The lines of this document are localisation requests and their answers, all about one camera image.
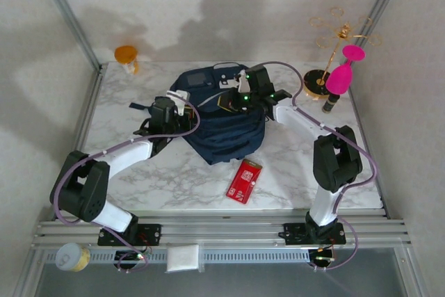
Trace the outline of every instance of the red package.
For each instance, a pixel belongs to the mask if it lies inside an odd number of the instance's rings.
[[[225,195],[237,202],[246,204],[253,187],[257,183],[262,168],[263,166],[249,159],[244,159],[241,166],[239,166],[238,172],[236,172],[234,181],[230,184],[229,190]]]

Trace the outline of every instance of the black cylinder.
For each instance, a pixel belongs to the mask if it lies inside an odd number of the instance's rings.
[[[337,94],[329,94],[323,108],[321,109],[324,113],[330,113],[332,108],[334,108],[335,103],[340,99],[340,95]]]

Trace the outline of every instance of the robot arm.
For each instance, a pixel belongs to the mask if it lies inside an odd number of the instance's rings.
[[[293,129],[299,136],[314,141],[314,176],[318,190],[314,204],[306,216],[305,243],[320,244],[337,225],[334,204],[343,187],[355,180],[362,171],[358,151],[320,129],[292,106],[291,95],[285,90],[275,91],[263,66],[252,67],[238,75],[240,83],[221,95],[222,106],[234,111],[249,112],[261,108],[272,120]],[[186,99],[187,93],[179,92]],[[178,129],[191,129],[191,115],[184,113],[184,101],[173,95],[160,97],[152,105],[151,118],[142,123],[135,134],[174,134]],[[337,129],[355,142],[354,132],[344,126]],[[130,244],[135,245],[138,218],[106,200],[108,181],[121,170],[159,153],[169,143],[168,136],[132,143],[117,154],[107,154],[74,170],[63,184],[58,198],[59,207],[85,222],[94,222],[119,232]],[[71,152],[62,167],[56,185],[67,171],[88,155]],[[54,186],[50,200],[54,202]]]
[[[288,92],[275,91],[264,66],[247,69],[238,75],[237,80],[238,90],[234,88],[229,97],[225,98],[227,108],[247,112],[251,108],[262,108],[271,120],[286,125],[307,141],[314,142],[313,172],[319,187],[314,204],[306,216],[304,233],[310,242],[323,243],[336,227],[337,213],[334,207],[343,187],[353,182],[363,169],[359,152],[315,125],[310,120],[310,114],[292,105]],[[244,81],[248,81],[248,85],[242,85]],[[250,91],[240,90],[241,86],[248,86]],[[354,131],[350,127],[343,126],[336,131],[356,143]]]
[[[311,225],[314,236],[323,235],[323,231],[328,230],[327,227],[335,224],[337,220],[334,206],[343,187],[353,182],[363,169],[359,152],[299,113],[298,109],[292,106],[291,99],[283,99],[275,105],[273,115],[278,123],[314,142],[313,173],[318,182],[318,190],[307,223]],[[354,131],[350,127],[343,126],[337,131],[356,143]]]
[[[60,190],[60,209],[85,222],[109,227],[123,234],[129,241],[134,239],[137,217],[106,200],[108,181],[120,171],[158,154],[169,143],[169,136],[166,135],[191,127],[191,115],[184,111],[184,101],[175,95],[188,99],[188,93],[183,91],[177,91],[173,95],[169,91],[167,97],[156,98],[151,108],[151,118],[146,119],[140,129],[134,132],[141,136],[162,135],[161,138],[138,141],[116,153],[104,152],[103,156],[74,170]],[[68,155],[51,192],[51,203],[54,203],[54,193],[63,175],[86,157],[88,154],[80,151],[73,151]]]

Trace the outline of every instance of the pink wine glass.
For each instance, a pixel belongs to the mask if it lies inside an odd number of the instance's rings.
[[[364,50],[357,45],[346,45],[343,48],[343,55],[348,61],[332,71],[326,81],[326,88],[332,94],[341,95],[348,90],[350,83],[353,81],[353,69],[350,64],[360,62],[366,57]]]

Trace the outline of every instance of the marble tabletop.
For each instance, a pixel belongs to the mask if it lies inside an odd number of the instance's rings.
[[[184,71],[213,65],[215,62],[177,62],[140,64],[140,72],[131,76],[117,63],[109,63],[95,107],[84,147],[85,152],[104,150],[125,141],[148,117],[147,111],[129,108],[131,102],[149,106],[164,95]],[[251,62],[242,62],[247,66]],[[324,63],[293,62],[304,74]],[[268,65],[275,89],[290,93],[298,89],[296,75],[286,67]],[[337,102],[331,114],[321,111],[323,100],[299,96],[298,103],[327,125],[349,125],[357,142],[363,140],[348,94]],[[183,138],[175,138],[153,159],[135,164],[114,176],[108,185],[108,200],[133,211],[147,210],[234,210],[234,209],[307,209],[314,201],[317,183],[312,175],[312,145],[291,129],[269,121],[261,147],[248,156],[264,168],[247,204],[225,196],[240,161],[208,165]],[[362,158],[364,171],[357,180],[370,176],[369,163]],[[382,202],[375,184],[351,189],[341,208],[376,209]]]

